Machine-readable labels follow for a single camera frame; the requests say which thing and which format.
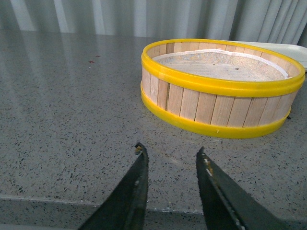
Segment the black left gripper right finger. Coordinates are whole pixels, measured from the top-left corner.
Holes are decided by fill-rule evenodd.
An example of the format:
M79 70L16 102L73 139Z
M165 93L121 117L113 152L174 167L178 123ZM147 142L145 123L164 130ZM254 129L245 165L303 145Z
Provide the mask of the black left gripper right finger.
M196 168L203 214L209 230L284 230L285 223L260 205L204 152Z

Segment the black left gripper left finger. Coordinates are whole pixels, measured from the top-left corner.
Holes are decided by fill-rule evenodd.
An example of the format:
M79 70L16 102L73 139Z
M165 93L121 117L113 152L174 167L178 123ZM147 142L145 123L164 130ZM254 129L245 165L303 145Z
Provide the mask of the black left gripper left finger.
M147 205L147 150L135 145L138 158L105 202L83 223L81 230L142 230Z

